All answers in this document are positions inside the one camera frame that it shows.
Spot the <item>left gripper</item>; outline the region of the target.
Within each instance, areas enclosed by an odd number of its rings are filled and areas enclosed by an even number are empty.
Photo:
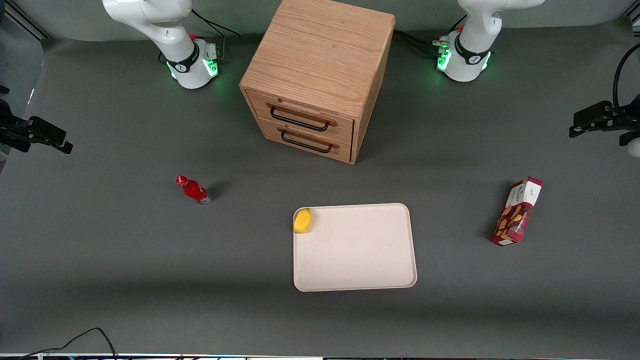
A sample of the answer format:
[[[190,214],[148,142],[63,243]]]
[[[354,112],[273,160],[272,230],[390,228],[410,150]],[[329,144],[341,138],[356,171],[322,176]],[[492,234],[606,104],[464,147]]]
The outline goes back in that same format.
[[[619,135],[620,146],[629,146],[640,139],[640,94],[624,105],[611,120],[610,101],[599,101],[574,113],[573,126],[569,128],[569,138],[574,139],[590,132],[626,131]]]

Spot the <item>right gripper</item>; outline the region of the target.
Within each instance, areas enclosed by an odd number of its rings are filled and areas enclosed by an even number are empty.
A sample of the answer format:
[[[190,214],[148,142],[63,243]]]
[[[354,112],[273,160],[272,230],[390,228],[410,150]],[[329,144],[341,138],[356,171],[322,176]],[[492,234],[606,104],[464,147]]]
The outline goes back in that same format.
[[[9,103],[3,99],[10,90],[0,85],[0,145],[4,153],[9,148],[27,153],[31,144],[41,144],[54,148],[69,155],[73,150],[73,144],[66,141],[67,132],[38,116],[29,118],[30,142],[25,138],[25,121],[14,116]]]

